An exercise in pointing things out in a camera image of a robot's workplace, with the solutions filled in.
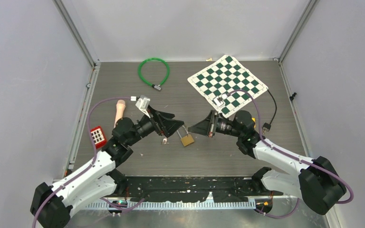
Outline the brass padlock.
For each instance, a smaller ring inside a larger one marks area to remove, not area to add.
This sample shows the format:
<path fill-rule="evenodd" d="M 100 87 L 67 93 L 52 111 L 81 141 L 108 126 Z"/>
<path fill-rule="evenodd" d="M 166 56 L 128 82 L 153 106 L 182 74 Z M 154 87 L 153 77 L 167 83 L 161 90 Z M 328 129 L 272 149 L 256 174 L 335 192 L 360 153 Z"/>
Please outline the brass padlock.
<path fill-rule="evenodd" d="M 184 147 L 189 146 L 189 145 L 191 145 L 191 144 L 193 144 L 195 142 L 195 140 L 192 137 L 192 135 L 187 130 L 185 130 L 185 132 L 186 132 L 186 135 L 185 136 L 182 136 L 180 134 L 179 130 L 177 130 L 177 134 L 180 137 L 181 143 L 182 143 L 182 145 Z"/>

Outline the small silver keys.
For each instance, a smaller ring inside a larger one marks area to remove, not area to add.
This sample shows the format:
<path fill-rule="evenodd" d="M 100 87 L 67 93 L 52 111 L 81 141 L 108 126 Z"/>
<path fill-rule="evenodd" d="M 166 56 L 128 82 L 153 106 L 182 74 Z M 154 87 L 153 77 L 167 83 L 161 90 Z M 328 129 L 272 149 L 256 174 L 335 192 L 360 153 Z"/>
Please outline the small silver keys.
<path fill-rule="evenodd" d="M 168 138 L 167 138 L 167 137 L 164 137 L 164 138 L 162 139 L 161 144 L 162 144 L 162 145 L 169 144 L 169 142 L 168 142 Z"/>

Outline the green cable bike lock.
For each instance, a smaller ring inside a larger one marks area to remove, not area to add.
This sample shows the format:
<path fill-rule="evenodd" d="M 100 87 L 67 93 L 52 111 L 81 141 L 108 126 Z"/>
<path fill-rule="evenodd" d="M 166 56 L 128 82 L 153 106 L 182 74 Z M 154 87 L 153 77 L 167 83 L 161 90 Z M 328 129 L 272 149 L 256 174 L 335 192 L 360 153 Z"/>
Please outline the green cable bike lock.
<path fill-rule="evenodd" d="M 157 92 L 163 90 L 165 82 L 170 76 L 169 64 L 157 57 L 151 57 L 140 62 L 137 67 L 139 80 Z"/>

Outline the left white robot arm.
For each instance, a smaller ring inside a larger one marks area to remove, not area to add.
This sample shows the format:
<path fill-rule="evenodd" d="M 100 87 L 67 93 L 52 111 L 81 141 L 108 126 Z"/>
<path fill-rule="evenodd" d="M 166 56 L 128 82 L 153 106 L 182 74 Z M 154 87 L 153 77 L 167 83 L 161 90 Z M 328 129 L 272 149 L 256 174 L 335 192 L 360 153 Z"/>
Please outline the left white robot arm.
<path fill-rule="evenodd" d="M 184 125 L 172 113 L 161 112 L 148 106 L 137 123 L 129 117 L 120 118 L 112 136 L 82 167 L 54 182 L 43 182 L 34 192 L 30 212 L 32 227 L 63 228 L 84 206 L 107 195 L 116 197 L 126 193 L 124 175 L 117 167 L 133 153 L 132 145 L 151 133 L 170 137 Z"/>

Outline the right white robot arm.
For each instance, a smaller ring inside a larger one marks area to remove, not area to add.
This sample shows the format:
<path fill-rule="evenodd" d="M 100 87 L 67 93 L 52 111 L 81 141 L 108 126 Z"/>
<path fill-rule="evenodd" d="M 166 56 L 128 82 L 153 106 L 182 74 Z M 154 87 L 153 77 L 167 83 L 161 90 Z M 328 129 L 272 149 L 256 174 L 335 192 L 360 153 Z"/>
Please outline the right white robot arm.
<path fill-rule="evenodd" d="M 232 120 L 210 111 L 188 131 L 208 137 L 216 133 L 236 137 L 236 145 L 243 154 L 281 169 L 283 172 L 264 167 L 252 176 L 252 188 L 259 195 L 270 190 L 295 196 L 320 215 L 339 203 L 347 189 L 328 159 L 312 159 L 286 150 L 260 136 L 254 126 L 248 111 L 238 111 Z"/>

